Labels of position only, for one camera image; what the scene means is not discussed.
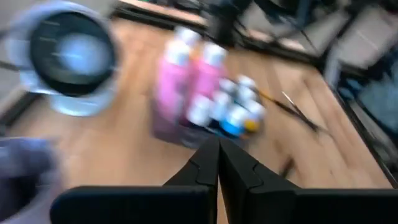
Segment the paint bottle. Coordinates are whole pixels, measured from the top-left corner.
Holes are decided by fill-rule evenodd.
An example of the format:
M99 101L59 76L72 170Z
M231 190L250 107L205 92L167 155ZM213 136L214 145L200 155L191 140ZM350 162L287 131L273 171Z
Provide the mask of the paint bottle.
M232 95L236 89L235 82L228 78L222 78L219 82L219 86L221 91L224 91L230 95Z
M266 109L255 100L245 102L244 107L249 111L249 115L244 122L244 128L249 133L255 133L266 115Z
M182 126L181 142L184 146L197 149L208 138L206 127L210 124L210 111L213 102L203 96L193 97L191 107L187 111L186 126Z
M233 105L221 122L222 133L228 138L238 138L244 134L244 121L249 118L249 111L241 105Z
M189 126L195 129L204 130L211 121L210 111L213 102L206 96L196 95L193 98L191 107L188 109L187 120Z
M256 89L256 82L253 79L251 79L245 75L240 75L238 77L238 85L239 85L239 87L245 86L252 90Z
M213 94L213 107L210 113L211 123L209 128L221 129L220 122L227 114L231 104L232 97L229 94L223 91L216 91Z
M178 26L174 30L175 39L180 40L183 43L187 44L189 47L194 48L195 44L200 39L200 34L197 32L188 29L186 27Z
M181 41L167 44L160 61L157 77L157 109L170 122L178 122L183 113L183 104L192 73L189 59L190 47Z
M257 93L249 87L239 86L236 90L236 102L240 105L245 105L246 102L255 100L256 98Z
M226 76L225 57L225 49L211 42L205 43L202 58L195 64L193 95L213 96L218 90L219 80Z

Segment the white cap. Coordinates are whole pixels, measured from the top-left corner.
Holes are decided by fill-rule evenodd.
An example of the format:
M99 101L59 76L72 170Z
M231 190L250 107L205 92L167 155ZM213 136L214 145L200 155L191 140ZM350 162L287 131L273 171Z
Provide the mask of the white cap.
M239 86L238 88L238 103L244 105L247 101L255 100L257 94L246 86Z
M203 49L203 61L208 65L215 67L222 66L224 58L226 57L226 50L219 45L212 42L206 42Z
M175 65L187 65L189 62L190 47L181 41L172 40L167 43L165 59Z
M249 78L249 77L247 77L245 75L240 75L239 76L238 83L241 86L246 86L246 87L249 87L249 88L256 88L256 82L253 79L251 79L251 78Z
M254 100L245 102L243 106L250 112L250 119L260 120L266 113L266 109Z
M232 98L223 91L216 91L213 94L213 108L210 117L219 121L225 116L228 106L232 103Z
M222 78L219 81L219 85L220 85L220 89L227 92L227 93L232 93L233 91L235 91L235 82L233 82L230 79L227 78Z
M245 120L249 118L249 111L240 105L233 105L229 111L226 121L235 126L241 127Z
M187 44L189 47L193 47L197 42L198 39L200 38L200 34L197 32L190 30L186 27L178 26L174 30L175 32L175 38L177 40L181 40L185 44Z
M213 102L209 98L203 95L196 95L188 109L187 119L197 126L208 126L211 121L210 110L212 104Z

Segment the metal frame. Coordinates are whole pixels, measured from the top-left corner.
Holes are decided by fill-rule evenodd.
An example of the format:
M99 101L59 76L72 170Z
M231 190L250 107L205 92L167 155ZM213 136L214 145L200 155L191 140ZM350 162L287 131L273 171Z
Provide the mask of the metal frame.
M343 26L342 30L337 33L336 37L340 38L345 31L348 30L350 25L355 21L358 14L361 12L362 9L358 11L347 11L349 13L354 13L351 19ZM206 25L198 24L192 21L179 19L177 17L168 16L159 12L150 11L147 9L139 8L137 6L133 6L131 4L125 2L117 3L111 14L109 15L110 19L114 18L123 18L128 19L136 22L141 22L145 24L149 24L152 26L160 27L163 29L172 30L175 26L185 26L192 30L197 31L201 35L205 35L206 32ZM311 55L302 51L290 49L288 47L279 44L278 42L264 42L261 40L253 39L252 37L246 37L246 44L244 48L253 50L256 52L268 54L268 55L275 55L277 57L282 57L288 60L293 60L296 62L307 63L316 67L320 73L322 73L325 64L326 64L326 55L330 51L331 44L326 48L325 52L321 55L321 57L317 57L315 55ZM358 67L354 67L351 65L344 64L342 66L342 75L346 75L349 77L357 77L366 75L366 70ZM354 111L347 105L346 102L342 100L339 94L332 90L334 95L336 96L338 102L340 103L341 107L345 110L346 114L350 118L351 122L353 123L355 129L367 145L368 149L374 156L375 160L381 167L383 173L389 179L393 188L398 188L398 182L393 178L392 174L389 172L388 168L384 165L383 161L381 160L380 156L377 154L376 150L373 148L371 137L367 131L365 131L364 126L361 124L359 118L356 116ZM41 97L40 94L36 93L29 93L25 92L17 101L11 105L8 110L6 110L3 114L0 112L0 137L4 135L2 133L2 128L8 128L12 126L18 118L20 118L24 111L29 109L29 106ZM283 173L284 176L287 176L289 173L289 169L292 168L292 165L288 163L288 167L284 169Z

